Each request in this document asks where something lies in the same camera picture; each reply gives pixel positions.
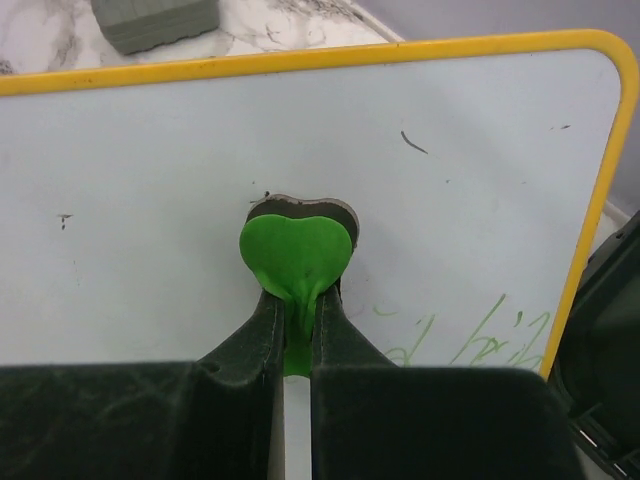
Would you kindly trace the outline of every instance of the handwriting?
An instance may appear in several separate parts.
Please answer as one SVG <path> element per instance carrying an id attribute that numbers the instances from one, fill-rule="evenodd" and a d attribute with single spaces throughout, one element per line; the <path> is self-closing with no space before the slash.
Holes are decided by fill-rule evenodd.
<path id="1" fill-rule="evenodd" d="M 435 320 L 435 318 L 436 318 L 435 315 L 431 315 L 431 318 L 429 318 L 429 321 L 427 322 L 426 326 L 422 330 L 422 333 L 418 337 L 418 340 L 416 340 L 416 343 L 413 345 L 413 347 L 408 353 L 404 348 L 400 348 L 400 347 L 392 348 L 391 350 L 388 350 L 387 352 L 385 352 L 385 355 L 389 357 L 389 360 L 391 360 L 392 362 L 400 361 L 403 367 L 408 367 L 409 365 L 411 365 L 411 358 L 413 357 L 413 354 L 416 353 L 416 350 L 418 350 L 418 347 L 420 346 L 420 344 L 422 344 L 424 337 L 426 337 L 427 333 L 429 333 L 429 329 L 431 328 L 431 325 L 433 324 L 433 321 Z M 425 317 L 422 317 L 422 319 L 418 320 L 418 323 L 422 322 L 422 320 L 424 319 Z"/>
<path id="2" fill-rule="evenodd" d="M 506 362 L 503 362 L 504 365 L 514 366 L 514 367 L 523 367 L 531 370 L 535 370 L 538 368 L 540 363 L 542 362 L 543 355 L 530 355 L 530 350 L 533 345 L 536 343 L 542 332 L 547 327 L 548 323 L 551 321 L 551 313 L 544 312 L 529 323 L 523 323 L 525 318 L 525 314 L 523 311 L 519 311 L 516 314 L 515 322 L 512 323 L 512 329 L 531 329 L 532 335 L 528 341 L 522 343 L 520 347 L 516 347 L 518 340 L 509 341 L 509 340 L 500 340 L 494 336 L 483 334 L 482 332 L 488 328 L 488 325 L 492 318 L 495 317 L 496 312 L 502 306 L 504 300 L 507 295 L 502 294 L 498 301 L 493 305 L 493 307 L 489 310 L 489 312 L 482 318 L 478 326 L 475 328 L 473 333 L 467 338 L 464 342 L 460 350 L 455 354 L 455 356 L 449 362 L 449 365 L 453 365 L 454 363 L 460 363 L 463 357 L 469 358 L 469 353 L 471 353 L 472 357 L 470 360 L 463 361 L 463 364 L 468 364 L 469 366 L 482 366 L 485 365 L 485 362 L 492 355 L 496 355 L 501 353 L 507 349 L 517 348 L 517 350 L 512 353 Z M 424 316 L 420 320 L 416 322 L 416 326 L 420 325 L 427 316 Z M 425 324 L 424 327 L 421 328 L 418 339 L 411 347 L 410 350 L 406 350 L 402 347 L 395 347 L 385 352 L 385 355 L 393 362 L 402 365 L 402 366 L 410 366 L 412 364 L 412 359 L 421 345 L 424 343 L 425 339 L 428 336 L 428 333 L 431 329 L 431 326 L 435 320 L 435 315 L 431 315 L 429 317 L 429 321 Z"/>
<path id="3" fill-rule="evenodd" d="M 453 360 L 451 360 L 449 362 L 449 365 L 451 365 L 453 362 L 455 362 L 460 357 L 460 355 L 462 355 L 464 353 L 464 351 L 469 347 L 469 345 L 471 345 L 471 343 L 475 341 L 474 337 L 478 334 L 478 332 L 482 329 L 482 327 L 484 327 L 484 324 L 489 321 L 489 319 L 493 316 L 493 314 L 496 313 L 496 310 L 498 310 L 498 307 L 500 307 L 500 305 L 502 305 L 502 302 L 504 302 L 505 298 L 507 298 L 507 294 L 506 293 L 503 293 L 502 295 L 500 295 L 500 299 L 498 300 L 498 302 L 493 306 L 493 308 L 491 310 L 489 310 L 489 313 L 487 313 L 487 315 L 482 319 L 482 321 L 480 322 L 478 327 L 473 331 L 473 333 L 471 334 L 471 336 L 467 340 L 467 343 L 465 343 L 464 346 L 460 349 L 460 351 L 456 354 L 456 356 L 453 357 Z M 493 351 L 497 352 L 498 349 L 499 349 L 499 347 L 496 346 Z"/>
<path id="4" fill-rule="evenodd" d="M 376 306 L 373 307 L 373 313 L 375 313 L 379 317 L 392 317 L 393 315 L 398 314 L 398 312 L 381 312 Z"/>

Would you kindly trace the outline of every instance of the green heart-shaped object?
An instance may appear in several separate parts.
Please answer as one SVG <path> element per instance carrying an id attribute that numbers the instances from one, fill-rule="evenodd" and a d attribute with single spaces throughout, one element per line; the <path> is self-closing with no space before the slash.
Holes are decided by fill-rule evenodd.
<path id="1" fill-rule="evenodd" d="M 327 217 L 267 214 L 242 229 L 242 259 L 285 303 L 285 376 L 310 375 L 316 299 L 344 273 L 353 248 L 345 227 Z"/>

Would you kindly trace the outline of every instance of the dark gray sponge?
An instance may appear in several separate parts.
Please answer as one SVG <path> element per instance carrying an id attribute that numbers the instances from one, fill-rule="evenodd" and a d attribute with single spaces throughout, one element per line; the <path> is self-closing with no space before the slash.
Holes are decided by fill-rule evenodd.
<path id="1" fill-rule="evenodd" d="M 104 37 L 123 54 L 214 30 L 218 0 L 91 0 Z"/>

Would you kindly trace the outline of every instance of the white marble table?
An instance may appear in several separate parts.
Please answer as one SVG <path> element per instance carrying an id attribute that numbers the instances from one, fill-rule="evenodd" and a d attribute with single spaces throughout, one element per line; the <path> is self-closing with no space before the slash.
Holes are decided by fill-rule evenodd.
<path id="1" fill-rule="evenodd" d="M 220 0 L 221 25 L 131 56 L 104 39 L 89 0 L 1 0 L 0 74 L 385 43 L 340 0 Z"/>

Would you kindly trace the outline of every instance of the whiteboard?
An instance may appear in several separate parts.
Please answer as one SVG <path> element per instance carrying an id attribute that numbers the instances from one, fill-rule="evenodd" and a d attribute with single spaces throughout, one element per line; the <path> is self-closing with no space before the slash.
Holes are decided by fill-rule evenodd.
<path id="1" fill-rule="evenodd" d="M 268 191 L 358 213 L 345 310 L 395 362 L 538 370 L 637 90 L 602 32 L 0 78 L 0 363 L 208 353 L 256 305 L 238 236 Z"/>

